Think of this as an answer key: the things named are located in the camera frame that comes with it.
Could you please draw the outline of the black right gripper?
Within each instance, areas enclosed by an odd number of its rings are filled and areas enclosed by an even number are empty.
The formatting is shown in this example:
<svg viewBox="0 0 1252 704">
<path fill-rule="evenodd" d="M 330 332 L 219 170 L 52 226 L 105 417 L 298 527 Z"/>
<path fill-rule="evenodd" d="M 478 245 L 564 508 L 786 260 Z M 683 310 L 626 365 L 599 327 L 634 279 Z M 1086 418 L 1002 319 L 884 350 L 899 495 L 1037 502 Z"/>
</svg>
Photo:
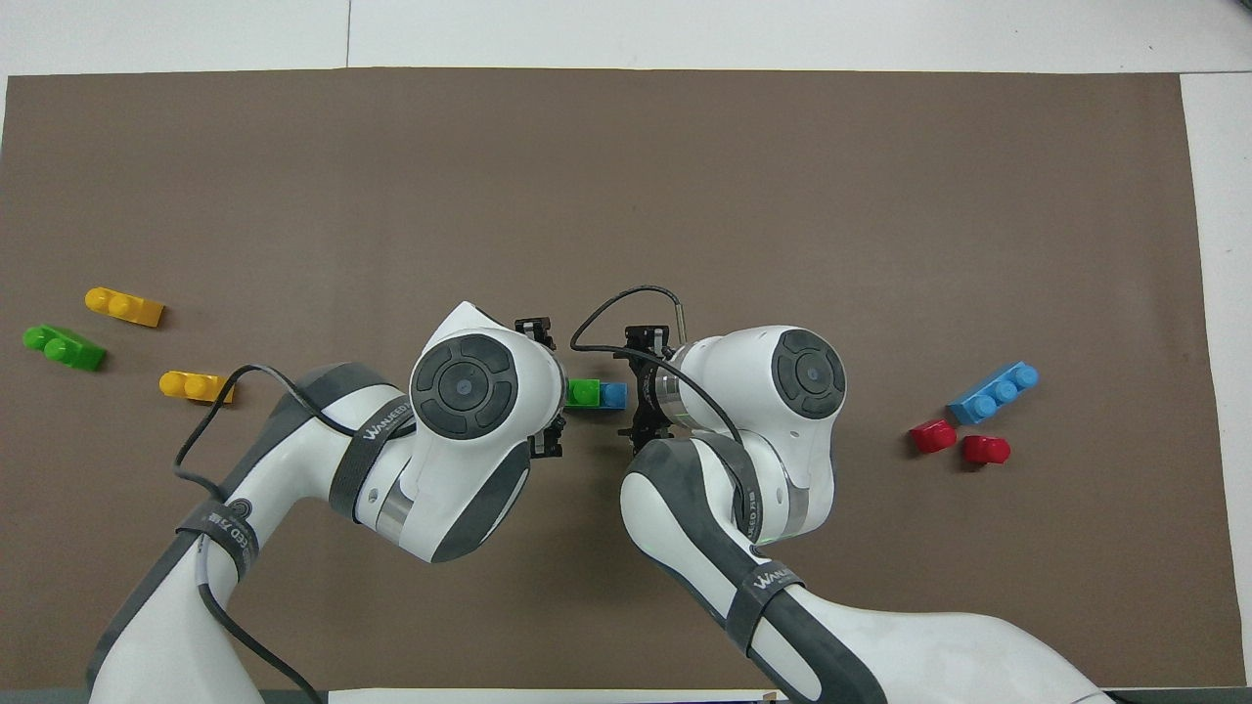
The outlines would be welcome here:
<svg viewBox="0 0 1252 704">
<path fill-rule="evenodd" d="M 551 351 L 558 348 L 551 334 L 552 324 L 550 317 L 515 318 L 515 332 L 525 334 L 530 339 Z M 660 405 L 654 395 L 654 380 L 656 378 L 659 365 L 656 358 L 670 361 L 674 348 L 670 346 L 670 326 L 627 326 L 623 329 L 625 348 L 634 349 L 636 355 L 623 355 L 634 365 L 634 375 L 639 380 L 639 410 L 634 413 L 632 423 L 627 428 L 618 428 L 617 435 L 625 437 L 632 448 L 632 455 L 637 455 L 645 445 L 657 438 L 671 438 L 670 428 L 672 422 L 660 410 Z M 562 458 L 563 446 L 560 437 L 566 427 L 563 415 L 555 415 L 545 428 L 528 437 L 530 458 Z"/>
</svg>

